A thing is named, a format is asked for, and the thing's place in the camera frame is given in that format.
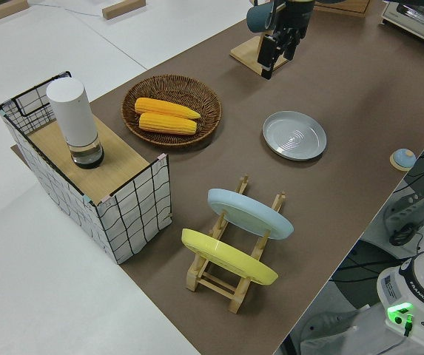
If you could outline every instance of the light blue plate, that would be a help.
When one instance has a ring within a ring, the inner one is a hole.
[[[208,203],[216,214],[225,211],[225,220],[259,236],[271,231],[270,239],[285,239],[294,231],[279,212],[237,192],[210,189]]]

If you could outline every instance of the green light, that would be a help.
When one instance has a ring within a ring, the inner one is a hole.
[[[388,318],[392,322],[396,322],[396,317],[400,317],[402,314],[407,313],[410,309],[413,308],[412,303],[404,302],[400,305],[393,305],[391,307],[388,307]],[[408,314],[407,316],[407,322],[411,322],[412,315]]]

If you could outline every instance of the white plate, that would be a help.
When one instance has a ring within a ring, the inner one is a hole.
[[[274,152],[290,160],[315,158],[327,144],[322,126],[308,115],[295,111],[270,115],[264,122],[263,134]]]
[[[269,231],[269,239],[286,239],[294,231],[279,212],[237,192],[210,189],[208,203],[216,214],[225,212],[225,220],[261,237]]]

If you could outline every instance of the gray plate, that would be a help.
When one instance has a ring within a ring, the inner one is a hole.
[[[315,158],[327,144],[322,126],[308,115],[295,111],[270,115],[264,122],[263,134],[274,152],[290,160]]]

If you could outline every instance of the yellow plate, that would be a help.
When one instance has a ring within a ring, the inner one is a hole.
[[[249,277],[254,283],[271,285],[277,279],[276,272],[262,262],[198,231],[182,229],[182,243],[212,263],[238,276]]]

